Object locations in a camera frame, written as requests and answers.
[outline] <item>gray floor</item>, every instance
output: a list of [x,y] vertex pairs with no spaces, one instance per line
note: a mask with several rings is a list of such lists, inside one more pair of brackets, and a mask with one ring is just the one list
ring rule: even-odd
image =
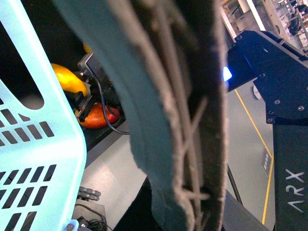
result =
[[[273,153],[272,125],[266,124],[265,103],[263,99],[256,100],[254,98],[251,90],[252,86],[253,82],[249,82],[237,90],[265,143]],[[257,219],[262,221],[268,185],[268,176],[261,166],[264,145],[235,91],[228,93],[228,117],[229,165],[237,183],[243,205]],[[234,195],[229,180],[228,190]],[[272,230],[274,222],[274,175],[272,174],[265,225]]]

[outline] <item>black pole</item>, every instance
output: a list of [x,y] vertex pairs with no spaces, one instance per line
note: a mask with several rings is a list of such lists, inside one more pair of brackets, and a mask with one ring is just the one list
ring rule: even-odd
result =
[[230,180],[230,183],[232,185],[232,188],[233,188],[236,200],[243,205],[241,197],[240,197],[240,194],[239,194],[239,191],[237,190],[237,187],[236,187],[236,184],[235,184],[235,180],[233,178],[233,175],[231,173],[229,165],[228,165],[228,176],[229,176],[229,180]]

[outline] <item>yellow floor line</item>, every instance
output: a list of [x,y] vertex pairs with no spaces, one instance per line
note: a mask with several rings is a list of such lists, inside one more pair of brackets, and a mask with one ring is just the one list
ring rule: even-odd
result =
[[259,132],[259,129],[257,128],[254,120],[252,119],[246,105],[244,104],[244,101],[242,100],[239,92],[237,91],[237,89],[235,89],[235,93],[237,94],[237,97],[239,98],[239,100],[241,101],[242,103],[242,106],[243,108],[245,109],[251,123],[253,124],[253,126],[255,127],[255,130],[257,132],[257,134],[259,135],[266,151],[268,152],[268,154],[271,156],[271,163],[270,163],[270,170],[269,170],[269,180],[268,180],[268,186],[267,186],[267,189],[266,189],[266,196],[265,196],[265,202],[264,202],[264,210],[263,210],[263,218],[262,218],[262,224],[264,225],[265,224],[265,219],[266,219],[266,212],[267,212],[267,208],[268,208],[268,202],[269,202],[269,195],[270,195],[270,182],[271,182],[271,176],[272,176],[272,172],[273,172],[273,166],[274,166],[274,156],[272,155],[272,153],[270,152],[268,146],[266,145],[261,133]]
[[247,115],[248,115],[248,117],[249,117],[251,123],[252,123],[253,126],[255,127],[255,130],[256,130],[256,132],[258,133],[258,135],[259,135],[259,137],[260,137],[260,139],[261,139],[261,141],[262,141],[262,143],[263,143],[263,145],[264,145],[266,151],[267,151],[268,154],[271,156],[271,158],[273,158],[273,155],[271,154],[271,152],[270,152],[268,146],[266,145],[266,143],[265,143],[263,137],[261,136],[261,133],[259,132],[259,129],[257,128],[257,126],[256,126],[256,124],[255,124],[255,122],[254,122],[254,120],[252,119],[252,117],[251,117],[251,115],[250,115],[250,113],[249,113],[249,111],[248,111],[246,105],[244,104],[244,101],[242,100],[242,98],[241,98],[239,92],[237,91],[237,89],[235,89],[235,93],[237,94],[237,97],[239,97],[239,100],[241,101],[241,103],[242,103],[242,105],[243,105],[243,108],[245,109],[245,111],[246,111],[246,113],[247,113]]

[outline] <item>blue led light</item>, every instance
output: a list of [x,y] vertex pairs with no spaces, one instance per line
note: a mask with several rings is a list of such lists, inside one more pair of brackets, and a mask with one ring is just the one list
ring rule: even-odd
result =
[[232,74],[228,67],[223,68],[223,80],[228,81],[232,77]]

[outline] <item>yellow pepper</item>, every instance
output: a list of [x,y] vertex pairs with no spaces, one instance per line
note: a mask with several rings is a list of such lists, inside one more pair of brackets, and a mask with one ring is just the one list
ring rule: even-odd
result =
[[91,47],[87,43],[83,43],[83,49],[85,49],[87,54],[93,53]]
[[86,85],[79,78],[77,78],[73,72],[58,64],[51,64],[51,66],[63,90],[72,93],[81,91],[83,96],[87,95],[88,90]]

